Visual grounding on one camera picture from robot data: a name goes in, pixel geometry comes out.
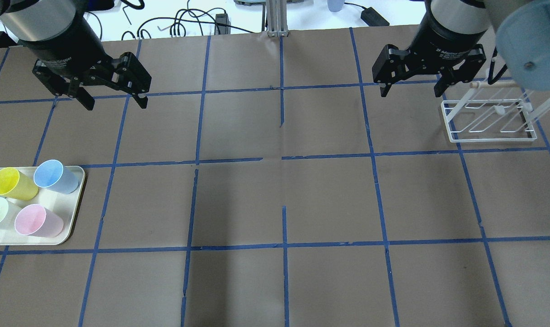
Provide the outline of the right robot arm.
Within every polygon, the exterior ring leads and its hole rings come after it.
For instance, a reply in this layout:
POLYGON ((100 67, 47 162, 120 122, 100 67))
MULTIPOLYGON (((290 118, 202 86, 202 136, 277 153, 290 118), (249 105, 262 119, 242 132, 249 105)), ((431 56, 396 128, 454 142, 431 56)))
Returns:
POLYGON ((427 0, 411 44, 387 44, 372 66, 381 96, 418 75, 440 74, 440 97, 452 85, 468 83, 486 62, 481 37, 495 31, 495 53, 525 89, 550 91, 550 0, 427 0))

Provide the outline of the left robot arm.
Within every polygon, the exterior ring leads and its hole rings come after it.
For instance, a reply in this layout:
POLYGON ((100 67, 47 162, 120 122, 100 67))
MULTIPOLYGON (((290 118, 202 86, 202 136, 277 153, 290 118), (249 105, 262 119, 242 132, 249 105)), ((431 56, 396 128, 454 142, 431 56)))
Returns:
POLYGON ((36 55, 33 75, 55 96, 78 100, 87 110, 87 86, 106 86, 132 96, 142 109, 152 77, 132 52, 109 56, 70 0, 0 0, 0 21, 36 55))

